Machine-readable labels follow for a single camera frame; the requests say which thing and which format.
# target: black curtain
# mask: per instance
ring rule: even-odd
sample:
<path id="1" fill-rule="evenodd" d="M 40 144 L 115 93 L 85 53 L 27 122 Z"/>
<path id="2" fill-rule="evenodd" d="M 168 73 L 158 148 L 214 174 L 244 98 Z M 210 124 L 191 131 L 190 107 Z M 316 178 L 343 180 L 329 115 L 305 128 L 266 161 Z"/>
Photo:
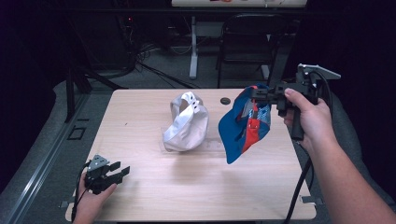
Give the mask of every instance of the black curtain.
<path id="1" fill-rule="evenodd" d="M 3 191 L 50 115 L 55 103 L 52 86 L 58 80 L 48 79 L 10 17 L 1 13 L 0 22 L 0 191 Z"/>
<path id="2" fill-rule="evenodd" d="M 294 77 L 298 63 L 342 75 L 331 89 L 355 127 L 370 175 L 396 200 L 396 8 L 387 1 L 312 2 L 309 10 L 345 14 L 302 20 L 284 77 Z"/>

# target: wooden tabletop surface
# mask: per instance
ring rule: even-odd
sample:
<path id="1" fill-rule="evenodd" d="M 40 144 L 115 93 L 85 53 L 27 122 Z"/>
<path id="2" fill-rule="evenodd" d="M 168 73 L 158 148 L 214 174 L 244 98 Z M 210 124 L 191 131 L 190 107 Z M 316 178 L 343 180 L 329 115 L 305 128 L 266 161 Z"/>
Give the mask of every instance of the wooden tabletop surface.
<path id="1" fill-rule="evenodd" d="M 284 219 L 302 169 L 277 110 L 271 112 L 271 131 L 227 164 L 218 124 L 242 90 L 192 90 L 209 112 L 206 139 L 194 150 L 168 152 L 162 134 L 172 123 L 169 105 L 185 91 L 114 91 L 87 161 L 99 154 L 111 163 L 121 161 L 120 169 L 131 166 L 131 173 L 97 220 Z M 222 97 L 232 102 L 222 105 Z M 305 183 L 300 195 L 310 195 Z M 72 206 L 65 214 L 68 220 Z M 312 204 L 298 201 L 292 218 L 315 215 Z"/>

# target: white table leg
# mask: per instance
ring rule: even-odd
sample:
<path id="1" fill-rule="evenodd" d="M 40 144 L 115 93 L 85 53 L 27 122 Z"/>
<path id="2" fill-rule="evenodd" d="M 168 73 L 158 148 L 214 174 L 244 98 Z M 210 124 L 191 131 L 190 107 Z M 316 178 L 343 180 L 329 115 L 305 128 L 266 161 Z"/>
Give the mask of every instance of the white table leg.
<path id="1" fill-rule="evenodd" d="M 190 65 L 190 79 L 197 78 L 197 65 L 198 65 L 198 54 L 197 54 L 197 36 L 196 36 L 196 22 L 195 17 L 191 18 L 191 65 Z"/>

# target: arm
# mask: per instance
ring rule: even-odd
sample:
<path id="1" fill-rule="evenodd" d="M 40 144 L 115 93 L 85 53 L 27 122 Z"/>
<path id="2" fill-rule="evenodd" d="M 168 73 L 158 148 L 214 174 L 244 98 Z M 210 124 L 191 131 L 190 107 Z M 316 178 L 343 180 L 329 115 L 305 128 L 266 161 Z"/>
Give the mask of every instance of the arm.
<path id="1" fill-rule="evenodd" d="M 78 198 L 82 198 L 77 207 L 76 218 L 74 220 L 75 224 L 93 223 L 95 218 L 99 215 L 99 212 L 102 209 L 102 206 L 105 203 L 106 199 L 110 197 L 110 195 L 117 187 L 116 184 L 113 184 L 98 195 L 89 193 L 88 191 L 84 193 L 84 191 L 86 190 L 86 174 L 87 173 L 84 173 L 79 180 Z"/>
<path id="2" fill-rule="evenodd" d="M 334 223 L 396 223 L 396 215 L 376 194 L 339 146 L 332 129 L 329 107 L 319 99 L 309 103 L 299 92 L 286 89 L 285 96 L 301 110 L 304 141 Z M 292 114 L 285 117 L 292 124 Z"/>

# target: chair leg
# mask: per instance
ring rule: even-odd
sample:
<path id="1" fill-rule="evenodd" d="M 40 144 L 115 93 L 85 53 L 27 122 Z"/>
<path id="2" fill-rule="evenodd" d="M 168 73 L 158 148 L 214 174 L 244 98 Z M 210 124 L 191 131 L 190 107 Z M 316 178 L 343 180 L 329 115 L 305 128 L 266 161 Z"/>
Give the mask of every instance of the chair leg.
<path id="1" fill-rule="evenodd" d="M 221 80 L 221 61 L 218 64 L 218 89 L 220 89 L 220 80 Z"/>

